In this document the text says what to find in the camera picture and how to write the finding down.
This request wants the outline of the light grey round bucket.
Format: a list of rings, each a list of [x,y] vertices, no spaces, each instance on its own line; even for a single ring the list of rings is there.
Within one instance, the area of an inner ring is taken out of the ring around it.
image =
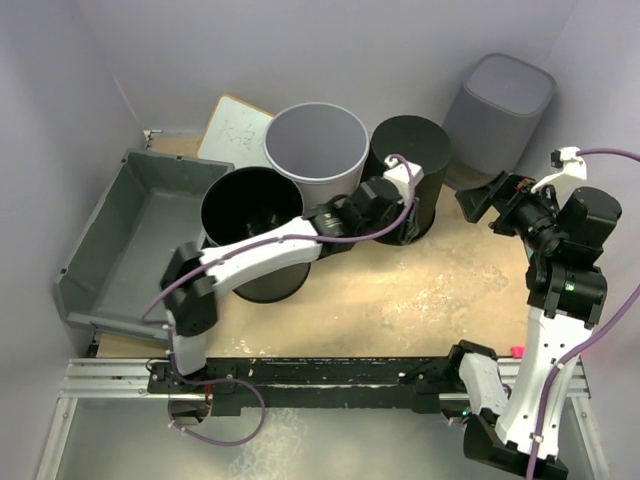
[[[349,110],[310,102],[275,115],[263,149],[271,167],[298,186],[309,209],[355,191],[369,154],[369,133]]]

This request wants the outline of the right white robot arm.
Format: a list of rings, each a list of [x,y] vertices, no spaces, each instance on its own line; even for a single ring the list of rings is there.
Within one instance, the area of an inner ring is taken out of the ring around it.
[[[446,383],[466,391],[466,458],[526,479],[564,479],[559,425],[578,346],[592,339],[608,285],[596,261],[622,214],[608,193],[582,186],[564,204],[551,178],[537,183],[502,173],[455,195],[463,216],[478,222],[490,209],[494,233],[519,237],[529,252],[527,338],[514,386],[504,388],[494,351],[454,345]]]

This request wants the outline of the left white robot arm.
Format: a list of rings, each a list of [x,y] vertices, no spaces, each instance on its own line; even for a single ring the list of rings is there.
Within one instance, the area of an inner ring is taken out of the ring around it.
[[[171,316],[166,324],[171,381],[184,392],[204,384],[206,337],[218,320],[219,301],[229,292],[376,240],[408,220],[416,200],[414,181],[373,177],[354,193],[338,195],[251,239],[205,249],[194,243],[176,248],[157,299]]]

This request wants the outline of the grey slotted square bin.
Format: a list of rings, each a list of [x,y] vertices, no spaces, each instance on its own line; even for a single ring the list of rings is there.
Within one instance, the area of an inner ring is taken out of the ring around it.
[[[464,77],[442,128],[451,142],[445,184],[468,190],[491,182],[519,162],[557,84],[546,71],[492,53]]]

